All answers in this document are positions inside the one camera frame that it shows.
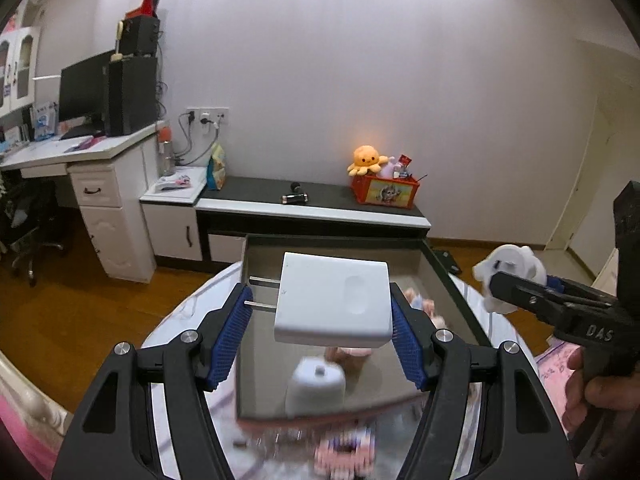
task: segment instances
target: carved white bed frame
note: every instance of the carved white bed frame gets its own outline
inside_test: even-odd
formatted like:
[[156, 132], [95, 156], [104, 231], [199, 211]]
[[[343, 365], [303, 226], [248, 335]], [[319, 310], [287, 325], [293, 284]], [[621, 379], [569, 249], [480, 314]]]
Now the carved white bed frame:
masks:
[[0, 352], [0, 396], [20, 416], [33, 436], [58, 450], [73, 417], [47, 397]]

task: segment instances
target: red box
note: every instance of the red box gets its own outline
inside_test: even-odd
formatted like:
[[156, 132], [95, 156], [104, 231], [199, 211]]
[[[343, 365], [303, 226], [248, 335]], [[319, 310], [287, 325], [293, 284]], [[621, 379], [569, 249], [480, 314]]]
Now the red box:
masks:
[[386, 205], [411, 209], [420, 183], [409, 178], [380, 178], [372, 174], [354, 176], [351, 189], [360, 204]]

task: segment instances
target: black speaker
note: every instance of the black speaker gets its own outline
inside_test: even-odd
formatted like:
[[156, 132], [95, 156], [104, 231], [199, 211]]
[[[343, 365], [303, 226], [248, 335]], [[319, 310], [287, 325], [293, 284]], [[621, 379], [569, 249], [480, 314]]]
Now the black speaker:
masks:
[[129, 135], [158, 118], [155, 57], [124, 57], [110, 62], [106, 77], [105, 131]]
[[160, 20], [153, 16], [135, 16], [122, 20], [122, 38], [118, 52], [123, 56], [155, 56]]

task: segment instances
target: monitor stand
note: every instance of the monitor stand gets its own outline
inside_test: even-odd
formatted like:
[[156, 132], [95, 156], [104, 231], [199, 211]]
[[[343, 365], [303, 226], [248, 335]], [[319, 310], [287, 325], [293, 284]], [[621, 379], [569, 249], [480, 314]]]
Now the monitor stand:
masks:
[[79, 124], [70, 128], [69, 131], [60, 137], [60, 140], [75, 139], [76, 137], [101, 137], [104, 133], [104, 123], [102, 121], [92, 121], [88, 124]]

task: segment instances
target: cartoon picture on box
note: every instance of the cartoon picture on box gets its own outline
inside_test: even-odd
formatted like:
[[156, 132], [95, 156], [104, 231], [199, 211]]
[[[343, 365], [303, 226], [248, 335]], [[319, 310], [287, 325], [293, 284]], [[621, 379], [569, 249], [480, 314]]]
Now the cartoon picture on box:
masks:
[[366, 202], [405, 207], [409, 203], [411, 192], [412, 187], [405, 184], [372, 180]]

